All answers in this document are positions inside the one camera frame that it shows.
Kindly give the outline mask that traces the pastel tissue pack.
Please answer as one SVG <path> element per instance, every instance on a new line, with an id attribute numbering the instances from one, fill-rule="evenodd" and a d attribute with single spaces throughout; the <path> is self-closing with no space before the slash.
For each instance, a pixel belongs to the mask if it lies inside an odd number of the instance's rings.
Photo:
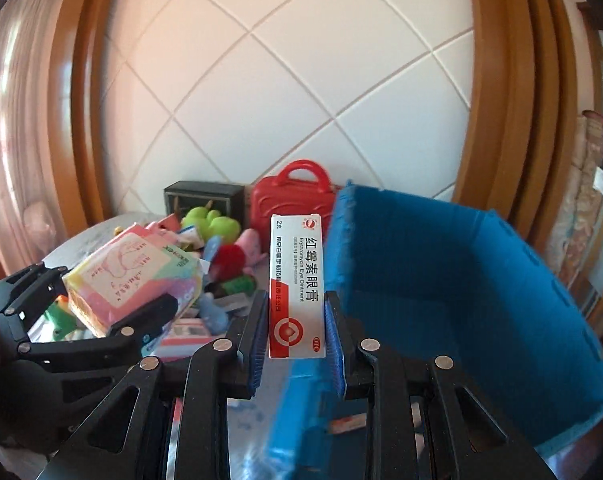
<path id="1" fill-rule="evenodd" d="M 179 235 L 135 223 L 62 277 L 71 312 L 96 337 L 168 294 L 178 312 L 202 292 L 209 264 L 179 246 Z"/>

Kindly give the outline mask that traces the red white ointment box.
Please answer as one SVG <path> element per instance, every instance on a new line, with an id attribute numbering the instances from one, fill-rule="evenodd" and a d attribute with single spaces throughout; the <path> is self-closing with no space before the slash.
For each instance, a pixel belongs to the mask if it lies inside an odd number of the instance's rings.
<path id="1" fill-rule="evenodd" d="M 270 347 L 272 359 L 325 356 L 322 219 L 271 218 Z"/>

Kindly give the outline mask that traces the white tablecloth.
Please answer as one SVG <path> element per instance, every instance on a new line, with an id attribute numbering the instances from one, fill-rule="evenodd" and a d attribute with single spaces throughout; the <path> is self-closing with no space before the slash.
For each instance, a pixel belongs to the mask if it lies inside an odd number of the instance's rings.
<path id="1" fill-rule="evenodd" d="M 43 258 L 46 266 L 72 268 L 87 255 L 111 239 L 117 226 L 135 221 L 154 220 L 153 214 L 129 212 L 111 218 L 71 237 Z M 248 401 L 228 404 L 228 452 L 233 479 L 282 479 L 270 464 L 268 444 L 270 430 L 285 390 L 290 363 L 266 359 L 260 387 Z"/>

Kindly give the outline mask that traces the blue plush dinosaur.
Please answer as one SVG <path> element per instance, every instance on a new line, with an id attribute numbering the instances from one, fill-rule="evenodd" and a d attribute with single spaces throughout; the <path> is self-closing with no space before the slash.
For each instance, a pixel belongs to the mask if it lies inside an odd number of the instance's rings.
<path id="1" fill-rule="evenodd" d="M 204 250 L 202 251 L 202 270 L 204 270 L 204 277 L 202 278 L 202 287 L 206 287 L 212 282 L 212 260 L 216 257 L 219 249 L 222 246 L 222 237 L 220 235 L 213 235 L 210 237 Z M 211 335 L 221 335 L 228 330 L 228 324 L 230 319 L 228 313 L 216 304 L 211 292 L 202 291 L 195 302 L 195 307 L 198 310 L 198 315 L 202 319 L 202 322 L 210 331 Z"/>

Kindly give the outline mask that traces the green bottle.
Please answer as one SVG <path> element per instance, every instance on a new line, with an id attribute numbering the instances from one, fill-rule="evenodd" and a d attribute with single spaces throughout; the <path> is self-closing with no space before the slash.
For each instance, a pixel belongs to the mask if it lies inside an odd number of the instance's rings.
<path id="1" fill-rule="evenodd" d="M 220 283 L 220 297 L 245 294 L 251 296 L 257 289 L 257 281 L 252 275 L 244 274 Z"/>

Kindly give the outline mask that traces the green plush toy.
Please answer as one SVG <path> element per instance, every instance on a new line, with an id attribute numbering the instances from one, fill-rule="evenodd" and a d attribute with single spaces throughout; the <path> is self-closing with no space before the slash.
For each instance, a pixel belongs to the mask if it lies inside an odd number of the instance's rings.
<path id="1" fill-rule="evenodd" d="M 192 208 L 181 220 L 181 226 L 183 229 L 193 226 L 204 242 L 220 236 L 223 244 L 233 244 L 242 233 L 242 226 L 237 220 L 206 206 Z"/>

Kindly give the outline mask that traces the blue plastic crate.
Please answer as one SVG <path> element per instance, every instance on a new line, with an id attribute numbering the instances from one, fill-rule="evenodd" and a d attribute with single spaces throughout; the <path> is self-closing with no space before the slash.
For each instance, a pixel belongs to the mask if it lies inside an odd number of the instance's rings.
<path id="1" fill-rule="evenodd" d="M 365 336 L 449 356 L 547 463 L 603 418 L 603 349 L 566 288 L 495 212 L 359 185 L 338 193 L 324 286 Z M 289 479 L 366 479 L 367 404 L 330 363 L 292 364 L 268 454 Z"/>

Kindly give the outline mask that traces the pink pig plush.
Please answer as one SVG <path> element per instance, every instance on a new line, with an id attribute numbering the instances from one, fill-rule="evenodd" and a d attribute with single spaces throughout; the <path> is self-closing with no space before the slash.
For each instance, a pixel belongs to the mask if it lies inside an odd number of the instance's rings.
<path id="1" fill-rule="evenodd" d="M 243 252 L 244 263 L 242 264 L 242 272 L 244 274 L 254 274 L 254 267 L 269 257 L 263 250 L 260 235 L 255 229 L 243 231 L 234 245 Z"/>

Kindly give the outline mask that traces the black framed box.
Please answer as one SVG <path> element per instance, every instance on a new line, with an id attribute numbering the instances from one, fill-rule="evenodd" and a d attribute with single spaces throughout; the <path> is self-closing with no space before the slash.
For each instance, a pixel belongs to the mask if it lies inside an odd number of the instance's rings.
<path id="1" fill-rule="evenodd" d="M 167 214 L 175 214 L 182 219 L 195 207 L 216 209 L 224 216 L 245 224 L 246 203 L 245 188 L 242 185 L 202 182 L 178 181 L 164 189 L 164 206 Z"/>

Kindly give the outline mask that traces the red toy suitcase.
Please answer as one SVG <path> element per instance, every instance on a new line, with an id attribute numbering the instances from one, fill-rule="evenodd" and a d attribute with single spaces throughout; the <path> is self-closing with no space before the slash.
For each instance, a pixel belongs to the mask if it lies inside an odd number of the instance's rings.
<path id="1" fill-rule="evenodd" d="M 326 237 L 336 191 L 326 170 L 310 159 L 294 160 L 275 176 L 261 179 L 252 187 L 249 214 L 249 225 L 258 232 L 261 248 L 269 252 L 274 214 L 318 214 Z"/>

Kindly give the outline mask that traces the rolled carpet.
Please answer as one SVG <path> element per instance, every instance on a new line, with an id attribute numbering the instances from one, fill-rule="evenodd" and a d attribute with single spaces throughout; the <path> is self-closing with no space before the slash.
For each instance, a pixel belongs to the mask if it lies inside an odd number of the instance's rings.
<path id="1" fill-rule="evenodd" d="M 603 115 L 585 110 L 577 119 L 566 190 L 543 253 L 549 269 L 565 286 L 571 286 L 581 267 L 602 205 Z"/>

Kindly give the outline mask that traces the wooden door frame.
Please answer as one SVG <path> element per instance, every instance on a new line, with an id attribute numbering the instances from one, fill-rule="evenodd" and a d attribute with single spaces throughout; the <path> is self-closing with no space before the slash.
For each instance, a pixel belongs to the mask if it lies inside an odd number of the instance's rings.
<path id="1" fill-rule="evenodd" d="M 577 70 L 563 0 L 472 0 L 474 69 L 455 203 L 543 252 L 567 190 Z"/>

